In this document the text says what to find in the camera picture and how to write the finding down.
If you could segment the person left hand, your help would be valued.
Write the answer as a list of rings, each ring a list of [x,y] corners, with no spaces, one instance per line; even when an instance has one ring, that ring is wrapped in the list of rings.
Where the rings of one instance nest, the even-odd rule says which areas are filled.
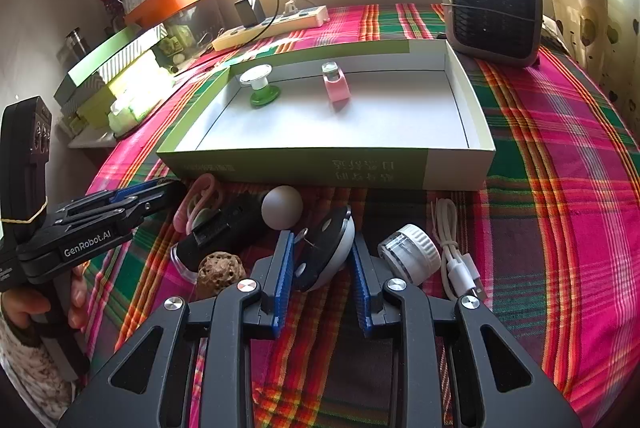
[[[70,310],[68,322],[71,328],[84,328],[87,324],[87,285],[84,278],[86,266],[76,266],[70,280]],[[40,292],[30,288],[14,288],[1,295],[4,316],[19,330],[28,330],[33,315],[50,310],[50,302]]]

